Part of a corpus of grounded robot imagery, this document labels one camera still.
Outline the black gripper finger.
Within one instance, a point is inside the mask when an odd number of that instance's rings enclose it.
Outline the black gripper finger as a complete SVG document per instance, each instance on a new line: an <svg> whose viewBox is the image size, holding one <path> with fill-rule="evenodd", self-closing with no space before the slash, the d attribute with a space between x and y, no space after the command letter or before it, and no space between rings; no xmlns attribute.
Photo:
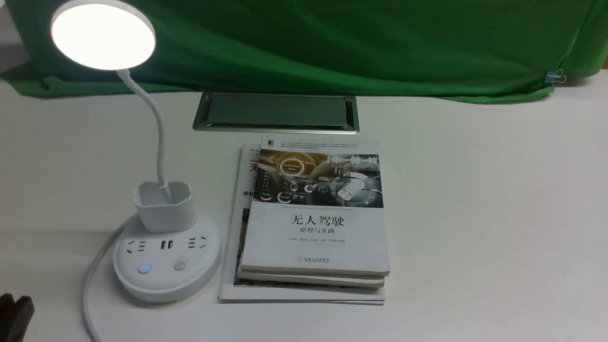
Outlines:
<svg viewBox="0 0 608 342"><path fill-rule="evenodd" d="M31 297L21 296L16 300L12 294L3 294L0 297L0 340L22 342L34 313Z"/></svg>

